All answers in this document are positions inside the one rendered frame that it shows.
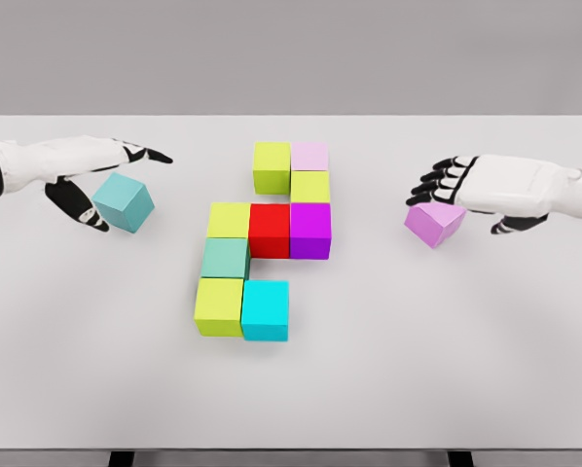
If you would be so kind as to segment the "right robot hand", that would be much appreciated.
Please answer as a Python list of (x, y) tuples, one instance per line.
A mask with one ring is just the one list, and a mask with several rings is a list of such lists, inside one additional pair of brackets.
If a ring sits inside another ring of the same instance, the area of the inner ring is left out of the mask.
[(411, 189), (406, 204), (441, 202), (500, 214), (493, 234), (532, 229), (552, 213), (580, 217), (582, 168), (540, 160), (481, 155), (436, 162)]

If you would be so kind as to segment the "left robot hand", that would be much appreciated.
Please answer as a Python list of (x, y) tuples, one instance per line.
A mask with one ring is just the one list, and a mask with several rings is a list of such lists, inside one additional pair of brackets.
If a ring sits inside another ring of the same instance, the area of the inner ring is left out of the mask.
[(173, 163), (171, 157), (160, 151), (120, 139), (92, 136), (37, 143), (33, 152), (46, 197), (72, 220), (104, 233), (109, 231), (108, 223), (72, 178), (143, 160)]

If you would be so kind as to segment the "dusty teal cube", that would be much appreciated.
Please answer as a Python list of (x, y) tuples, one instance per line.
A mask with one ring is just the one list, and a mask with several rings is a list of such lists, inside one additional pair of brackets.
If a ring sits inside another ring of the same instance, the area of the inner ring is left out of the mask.
[(91, 200), (108, 224), (132, 234), (155, 209), (144, 183), (116, 172), (103, 182)]

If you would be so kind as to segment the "orchid pink cube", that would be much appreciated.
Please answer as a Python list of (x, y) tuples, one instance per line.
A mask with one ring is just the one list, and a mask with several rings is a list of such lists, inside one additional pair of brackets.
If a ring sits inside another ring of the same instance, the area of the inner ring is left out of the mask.
[(467, 210), (463, 207), (425, 202), (409, 208), (404, 225), (432, 249), (452, 236), (461, 225)]

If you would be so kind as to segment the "yellow-green cube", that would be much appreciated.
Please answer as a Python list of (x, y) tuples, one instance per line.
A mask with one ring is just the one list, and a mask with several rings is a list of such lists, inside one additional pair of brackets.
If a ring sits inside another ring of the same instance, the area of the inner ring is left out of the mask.
[(290, 194), (291, 145), (289, 142), (260, 141), (254, 144), (253, 183), (257, 195)]
[(213, 202), (210, 206), (207, 237), (248, 238), (251, 204)]
[(201, 278), (194, 321), (202, 336), (242, 338), (241, 312), (244, 280)]
[(330, 173), (321, 170), (293, 170), (290, 201), (292, 203), (329, 203)]

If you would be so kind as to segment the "sea green cube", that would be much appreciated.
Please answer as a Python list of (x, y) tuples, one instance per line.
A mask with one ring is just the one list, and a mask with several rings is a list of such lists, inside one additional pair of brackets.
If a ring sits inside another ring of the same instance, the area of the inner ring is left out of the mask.
[(200, 276), (246, 280), (250, 260), (246, 238), (208, 237), (204, 245)]

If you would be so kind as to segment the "red cube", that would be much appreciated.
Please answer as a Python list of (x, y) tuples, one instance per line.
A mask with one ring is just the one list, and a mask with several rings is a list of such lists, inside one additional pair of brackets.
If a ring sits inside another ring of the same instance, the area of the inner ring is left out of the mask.
[(290, 205), (252, 203), (248, 242), (252, 258), (289, 259)]

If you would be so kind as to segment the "pale pink cube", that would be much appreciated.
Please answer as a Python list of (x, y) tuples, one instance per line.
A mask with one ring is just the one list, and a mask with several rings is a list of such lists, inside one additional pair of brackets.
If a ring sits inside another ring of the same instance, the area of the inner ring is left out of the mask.
[(294, 171), (327, 171), (329, 150), (324, 142), (291, 143), (291, 169)]

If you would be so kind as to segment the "purple magenta cube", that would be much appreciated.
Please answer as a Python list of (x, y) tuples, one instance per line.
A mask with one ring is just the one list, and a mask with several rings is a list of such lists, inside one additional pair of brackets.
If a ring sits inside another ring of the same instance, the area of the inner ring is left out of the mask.
[(330, 203), (292, 203), (290, 258), (328, 260), (332, 242)]

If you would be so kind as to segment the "bright cyan cube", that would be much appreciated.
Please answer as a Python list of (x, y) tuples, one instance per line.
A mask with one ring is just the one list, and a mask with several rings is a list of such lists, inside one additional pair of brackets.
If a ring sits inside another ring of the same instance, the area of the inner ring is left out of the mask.
[(240, 324), (247, 341), (288, 341), (289, 282), (247, 280)]

